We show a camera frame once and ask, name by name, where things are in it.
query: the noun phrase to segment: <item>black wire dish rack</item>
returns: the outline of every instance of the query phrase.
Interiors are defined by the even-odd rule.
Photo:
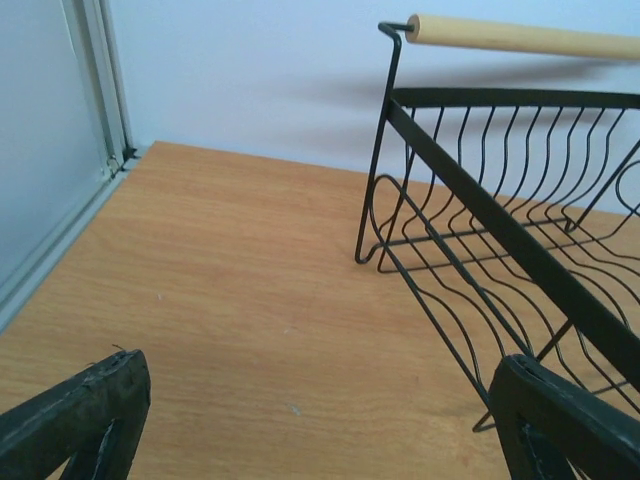
[[[627,128],[640,96],[395,88],[410,28],[379,25],[394,49],[356,261],[379,253],[378,270],[406,281],[487,407],[474,432],[492,426],[489,383],[510,354],[640,418],[640,141]],[[400,179],[377,171],[387,123],[406,145]],[[622,214],[597,211],[605,200]]]

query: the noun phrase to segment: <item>rack leg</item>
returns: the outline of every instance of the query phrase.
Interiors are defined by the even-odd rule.
[[[378,129],[376,131],[376,139],[373,144],[373,153],[371,155],[371,165],[369,167],[369,177],[367,178],[367,188],[364,195],[364,202],[362,205],[362,215],[360,217],[360,227],[358,229],[358,240],[356,241],[355,261],[356,263],[367,263],[373,257],[376,248],[372,248],[366,257],[362,256],[362,244],[364,242],[364,234],[367,227],[367,217],[369,211],[373,208],[373,189],[374,180],[376,177],[376,169],[378,167],[378,159],[380,158],[380,149],[382,147],[382,137],[384,135],[384,127],[387,122],[387,114],[389,111],[389,100],[391,99],[391,92],[396,80],[396,74],[398,72],[398,63],[400,61],[400,51],[402,50],[402,39],[396,31],[398,25],[389,23],[380,23],[378,29],[390,37],[393,40],[393,53],[391,54],[391,63],[389,65],[389,74],[387,76],[387,85],[384,91],[384,98],[382,100],[382,107],[380,109],[380,118],[378,119]]]

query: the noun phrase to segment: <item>wooden dowel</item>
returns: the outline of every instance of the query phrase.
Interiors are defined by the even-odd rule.
[[[528,27],[435,15],[412,15],[411,43],[576,57],[640,60],[640,37]]]

